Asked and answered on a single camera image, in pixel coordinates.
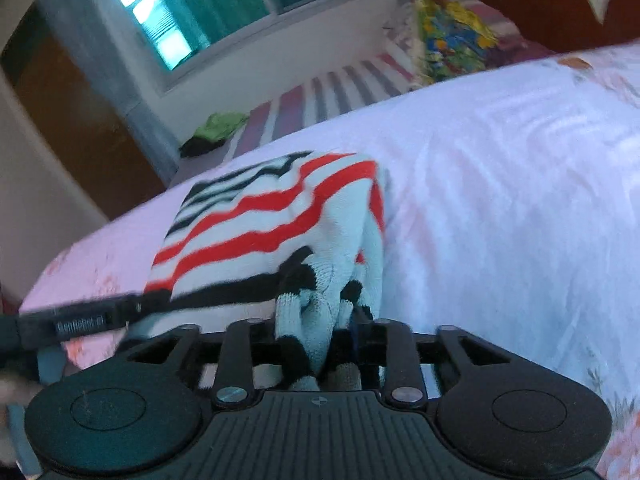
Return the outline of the red black striped white sweater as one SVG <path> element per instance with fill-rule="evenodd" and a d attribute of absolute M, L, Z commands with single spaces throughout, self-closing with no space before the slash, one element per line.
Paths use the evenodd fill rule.
<path fill-rule="evenodd" d="M 284 354 L 258 382 L 357 390 L 356 326 L 380 313 L 384 176 L 363 154 L 299 152 L 195 183 L 155 255 L 146 290 L 171 308 L 126 344 L 184 324 L 206 332 L 269 318 Z"/>

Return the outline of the green and black clothes pile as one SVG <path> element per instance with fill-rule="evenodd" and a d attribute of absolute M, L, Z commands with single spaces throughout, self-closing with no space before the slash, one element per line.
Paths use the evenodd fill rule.
<path fill-rule="evenodd" d="M 247 121 L 248 115 L 240 112 L 211 114 L 180 146 L 180 157 L 194 158 L 221 148 Z"/>

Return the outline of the brown wooden door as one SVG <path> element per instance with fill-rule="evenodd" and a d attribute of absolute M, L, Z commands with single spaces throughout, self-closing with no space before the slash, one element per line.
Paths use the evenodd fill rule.
<path fill-rule="evenodd" d="M 166 186 L 128 127 L 94 90 L 34 4 L 1 53 L 2 70 L 67 172 L 113 220 Z"/>

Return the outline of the striped purple white bed sheet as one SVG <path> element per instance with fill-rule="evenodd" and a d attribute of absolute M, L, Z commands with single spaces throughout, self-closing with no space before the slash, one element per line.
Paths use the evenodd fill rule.
<path fill-rule="evenodd" d="M 319 122 L 408 92 L 412 85 L 410 41 L 386 39 L 373 58 L 315 76 L 262 103 L 219 148 L 184 160 L 170 181 L 176 186 L 204 171 Z"/>

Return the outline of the grey curtain left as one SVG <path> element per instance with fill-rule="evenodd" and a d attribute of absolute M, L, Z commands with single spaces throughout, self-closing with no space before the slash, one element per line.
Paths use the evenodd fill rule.
<path fill-rule="evenodd" d="M 160 180 L 178 170 L 178 144 L 144 102 L 93 0 L 37 0 L 56 38 L 129 128 Z"/>

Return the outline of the colourful floral pillow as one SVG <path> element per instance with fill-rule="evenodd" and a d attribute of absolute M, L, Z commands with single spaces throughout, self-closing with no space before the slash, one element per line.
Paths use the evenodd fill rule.
<path fill-rule="evenodd" d="M 452 0 L 412 0 L 412 7 L 419 88 L 488 69 L 499 41 L 476 13 Z"/>

